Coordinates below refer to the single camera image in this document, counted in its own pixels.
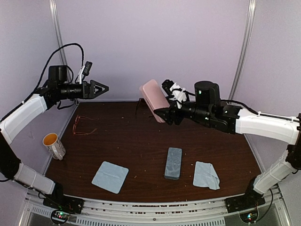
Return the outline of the pink glasses case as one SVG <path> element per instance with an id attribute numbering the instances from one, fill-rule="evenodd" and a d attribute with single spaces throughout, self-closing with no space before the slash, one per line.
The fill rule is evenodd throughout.
<path id="1" fill-rule="evenodd" d="M 152 79 L 142 85 L 139 90 L 156 121 L 165 123 L 165 121 L 154 112 L 157 109 L 168 108 L 170 106 L 158 83 Z"/>

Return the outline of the grey-blue glasses case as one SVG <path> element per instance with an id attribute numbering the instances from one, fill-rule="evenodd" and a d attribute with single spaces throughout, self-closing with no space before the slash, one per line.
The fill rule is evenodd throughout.
<path id="1" fill-rule="evenodd" d="M 182 149 L 170 147 L 167 152 L 164 178 L 178 180 L 181 175 Z"/>

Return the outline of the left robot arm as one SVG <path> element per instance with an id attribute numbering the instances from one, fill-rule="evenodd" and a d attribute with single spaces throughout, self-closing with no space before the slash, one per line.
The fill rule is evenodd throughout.
<path id="1" fill-rule="evenodd" d="M 25 101 L 0 121 L 0 173 L 3 180 L 16 181 L 49 196 L 49 201 L 57 209 L 63 209 L 68 204 L 60 184 L 23 163 L 12 149 L 12 144 L 37 118 L 59 102 L 91 100 L 108 92 L 107 85 L 95 80 L 85 81 L 91 67 L 92 62 L 84 63 L 75 82 L 67 82 L 68 66 L 49 67 L 46 84 L 37 87 Z"/>

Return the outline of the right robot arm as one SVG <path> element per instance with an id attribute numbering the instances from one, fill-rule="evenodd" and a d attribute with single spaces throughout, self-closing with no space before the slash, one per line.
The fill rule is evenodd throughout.
<path id="1" fill-rule="evenodd" d="M 250 182 L 241 197 L 244 207 L 252 207 L 272 186 L 301 169 L 300 116 L 262 114 L 238 101 L 222 100 L 219 85 L 211 81 L 196 82 L 194 90 L 195 101 L 190 101 L 190 93 L 171 80 L 165 80 L 161 86 L 155 84 L 154 95 L 160 104 L 154 113 L 169 125 L 190 119 L 229 134 L 257 135 L 287 143 L 283 155 Z"/>

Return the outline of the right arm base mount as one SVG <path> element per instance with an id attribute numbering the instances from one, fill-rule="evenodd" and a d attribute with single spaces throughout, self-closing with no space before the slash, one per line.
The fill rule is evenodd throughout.
<path id="1" fill-rule="evenodd" d="M 245 195 L 230 197 L 225 200 L 228 213 L 238 212 L 240 219 L 247 224 L 255 223 L 259 218 L 258 207 L 265 204 L 265 199 L 248 199 Z"/>

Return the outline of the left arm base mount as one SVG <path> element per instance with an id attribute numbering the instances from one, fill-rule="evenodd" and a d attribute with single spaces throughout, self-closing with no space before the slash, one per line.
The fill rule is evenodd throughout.
<path id="1" fill-rule="evenodd" d="M 53 208 L 50 213 L 51 221 L 56 225 L 65 224 L 71 215 L 81 214 L 83 209 L 84 200 L 73 197 L 66 197 L 62 202 L 51 201 L 45 198 L 43 205 Z"/>

